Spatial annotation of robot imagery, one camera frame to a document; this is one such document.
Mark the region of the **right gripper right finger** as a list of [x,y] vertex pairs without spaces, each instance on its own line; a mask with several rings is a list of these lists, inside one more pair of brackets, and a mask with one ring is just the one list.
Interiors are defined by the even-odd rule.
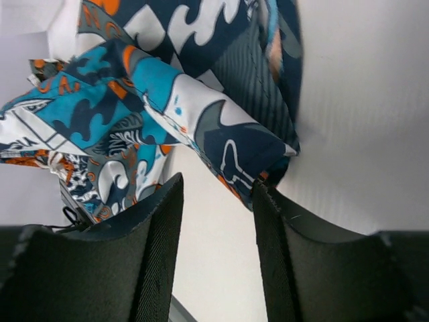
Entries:
[[258,180],[253,214],[270,321],[427,321],[428,232],[362,235]]

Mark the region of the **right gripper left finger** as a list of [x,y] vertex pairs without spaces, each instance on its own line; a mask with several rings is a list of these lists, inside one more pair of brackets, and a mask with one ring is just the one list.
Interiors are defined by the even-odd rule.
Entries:
[[1,228],[2,321],[167,321],[184,204],[175,174],[83,231]]

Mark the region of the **blue orange patterned shorts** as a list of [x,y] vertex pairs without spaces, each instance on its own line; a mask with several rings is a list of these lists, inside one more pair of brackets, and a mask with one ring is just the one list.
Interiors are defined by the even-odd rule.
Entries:
[[32,69],[1,108],[1,162],[48,169],[94,223],[153,194],[174,146],[247,208],[300,152],[295,1],[83,1],[75,55]]

